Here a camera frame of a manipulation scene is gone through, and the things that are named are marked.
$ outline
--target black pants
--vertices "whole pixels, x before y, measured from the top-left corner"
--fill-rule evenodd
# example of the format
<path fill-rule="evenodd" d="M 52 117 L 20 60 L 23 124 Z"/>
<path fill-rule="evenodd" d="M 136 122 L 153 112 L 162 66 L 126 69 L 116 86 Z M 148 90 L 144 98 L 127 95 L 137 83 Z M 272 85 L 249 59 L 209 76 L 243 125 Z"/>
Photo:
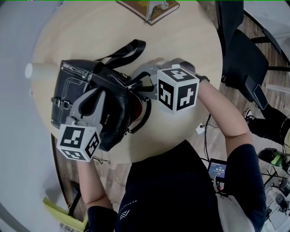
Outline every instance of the black pants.
<path fill-rule="evenodd" d="M 283 145 L 290 128 L 290 119 L 287 119 L 283 113 L 269 104 L 261 112 L 265 119 L 255 118 L 251 120 L 248 124 L 250 131 L 261 138 Z"/>

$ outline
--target floor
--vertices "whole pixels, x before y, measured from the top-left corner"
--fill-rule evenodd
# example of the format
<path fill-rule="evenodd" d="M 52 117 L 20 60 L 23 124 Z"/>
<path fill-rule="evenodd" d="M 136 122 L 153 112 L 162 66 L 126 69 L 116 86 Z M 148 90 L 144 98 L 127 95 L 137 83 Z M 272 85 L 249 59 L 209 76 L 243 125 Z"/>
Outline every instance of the floor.
<path fill-rule="evenodd" d="M 199 2 L 204 10 L 207 12 L 209 18 L 213 21 L 215 26 L 217 27 L 217 19 L 215 13 L 215 5 L 214 2 L 211 1 L 200 1 Z M 261 30 L 255 25 L 251 20 L 249 20 L 246 16 L 244 16 L 244 21 L 242 25 L 239 27 L 241 31 L 243 31 L 249 38 L 263 36 Z M 285 66 L 286 61 L 275 51 L 271 44 L 263 43 L 259 44 L 258 47 L 265 54 L 269 61 L 269 65 L 271 66 Z M 266 78 L 264 80 L 264 84 L 275 84 L 278 86 L 290 87 L 290 77 L 285 72 L 276 72 L 276 71 L 268 71 Z M 284 114 L 290 114 L 290 101 L 289 94 L 277 92 L 273 90 L 265 89 L 263 85 L 263 91 L 266 94 L 266 97 L 269 103 L 282 111 Z M 231 89 L 226 87 L 224 84 L 221 84 L 219 91 L 225 95 L 238 109 L 241 113 L 243 113 L 247 108 L 251 108 L 253 111 L 253 115 L 259 118 L 263 118 L 260 111 L 256 108 L 254 103 L 249 103 L 239 91 L 235 89 Z M 210 121 L 211 125 L 215 125 L 213 120 Z M 267 139 L 259 138 L 253 135 L 254 138 L 254 147 L 257 152 L 266 148 L 273 147 L 279 150 L 282 149 L 281 145 L 271 142 Z M 219 160 L 226 159 L 226 151 L 225 151 L 225 142 L 223 135 L 221 134 L 218 128 L 208 127 L 207 131 L 207 141 L 208 141 L 208 153 L 210 158 L 215 158 Z M 197 153 L 201 157 L 205 157 L 203 151 L 204 145 L 204 134 L 195 135 L 190 139 L 191 144 L 196 149 Z M 57 165 L 59 170 L 59 177 L 62 180 L 63 192 L 66 197 L 66 200 L 69 204 L 73 202 L 74 194 L 72 193 L 71 183 L 70 181 L 78 182 L 78 173 L 76 163 L 74 161 L 70 161 L 65 159 L 62 154 L 56 152 Z M 130 170 L 130 164 L 117 164 L 112 165 L 107 162 L 100 163 L 95 161 L 95 165 L 97 167 L 98 173 L 101 177 L 101 181 L 105 187 L 105 190 L 108 194 L 108 197 L 113 202 L 113 207 L 116 211 L 118 211 L 120 202 L 125 193 L 125 184 L 127 175 Z M 263 161 L 260 161 L 260 169 L 262 173 L 265 173 L 267 170 L 271 170 L 271 166 L 266 164 Z M 277 171 L 280 175 L 288 177 L 287 174 L 277 168 Z M 83 219 L 83 215 L 86 211 L 85 205 L 82 201 L 78 204 L 74 216 L 79 220 Z"/>

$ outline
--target wooden table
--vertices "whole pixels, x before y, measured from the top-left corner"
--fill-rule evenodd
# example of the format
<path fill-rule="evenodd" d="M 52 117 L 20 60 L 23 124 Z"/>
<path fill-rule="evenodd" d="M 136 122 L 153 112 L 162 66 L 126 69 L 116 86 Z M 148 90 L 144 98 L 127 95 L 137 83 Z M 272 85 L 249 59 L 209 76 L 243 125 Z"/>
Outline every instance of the wooden table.
<path fill-rule="evenodd" d="M 34 63 L 60 64 L 64 59 L 95 60 L 105 57 L 134 39 L 146 41 L 142 55 L 117 71 L 132 74 L 141 64 L 158 57 L 183 58 L 197 73 L 206 75 L 219 88 L 222 50 L 211 20 L 196 1 L 182 1 L 175 12 L 150 26 L 114 1 L 65 2 L 44 27 L 35 47 Z M 32 81 L 33 97 L 42 120 L 57 138 L 51 123 L 56 78 Z M 152 101 L 146 125 L 126 135 L 110 152 L 95 155 L 113 163 L 130 163 L 163 153 L 189 138 L 207 117 L 201 102 L 184 113 L 170 115 Z"/>

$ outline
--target zipper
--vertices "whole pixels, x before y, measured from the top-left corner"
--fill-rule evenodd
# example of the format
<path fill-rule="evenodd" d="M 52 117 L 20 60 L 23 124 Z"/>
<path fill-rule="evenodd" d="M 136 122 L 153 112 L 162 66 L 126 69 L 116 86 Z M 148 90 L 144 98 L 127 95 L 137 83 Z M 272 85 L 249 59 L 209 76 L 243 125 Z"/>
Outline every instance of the zipper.
<path fill-rule="evenodd" d="M 137 86 L 137 83 L 133 83 L 133 84 L 131 84 L 131 85 L 128 85 L 127 87 L 126 87 L 126 89 L 133 89 L 133 88 L 135 88 Z"/>
<path fill-rule="evenodd" d="M 86 70 L 83 70 L 83 69 L 80 69 L 80 68 L 76 68 L 70 64 L 67 64 L 67 63 L 63 63 L 63 65 L 61 66 L 61 69 L 65 69 L 66 71 L 69 71 L 69 72 L 72 72 L 74 74 L 78 74 L 80 75 L 80 78 L 81 79 L 85 79 L 86 76 L 88 75 L 88 71 Z"/>
<path fill-rule="evenodd" d="M 118 78 L 112 76 L 112 75 L 109 75 L 108 77 L 114 79 L 115 82 L 117 82 L 118 84 L 122 85 L 124 88 L 127 88 L 127 86 L 122 82 L 120 81 Z"/>
<path fill-rule="evenodd" d="M 129 127 L 130 119 L 131 119 L 131 108 L 130 108 L 130 110 L 129 110 L 129 117 L 128 117 L 128 121 L 127 121 L 126 126 L 125 126 L 125 130 L 124 130 L 123 135 L 122 135 L 122 137 L 120 138 L 120 140 L 119 140 L 118 143 L 120 143 L 120 142 L 122 141 L 122 139 L 124 138 L 124 136 L 127 134 L 127 131 L 129 130 L 128 127 Z"/>

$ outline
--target sneaker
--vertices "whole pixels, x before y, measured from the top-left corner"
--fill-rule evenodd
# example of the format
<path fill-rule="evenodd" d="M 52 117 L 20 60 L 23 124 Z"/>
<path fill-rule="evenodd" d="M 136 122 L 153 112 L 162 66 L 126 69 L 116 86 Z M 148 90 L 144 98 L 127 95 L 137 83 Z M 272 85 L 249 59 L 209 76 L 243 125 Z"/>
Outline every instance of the sneaker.
<path fill-rule="evenodd" d="M 250 121 L 252 121 L 255 117 L 252 115 L 252 110 L 251 109 L 247 109 L 245 116 L 244 116 L 245 120 L 247 123 L 249 123 Z"/>

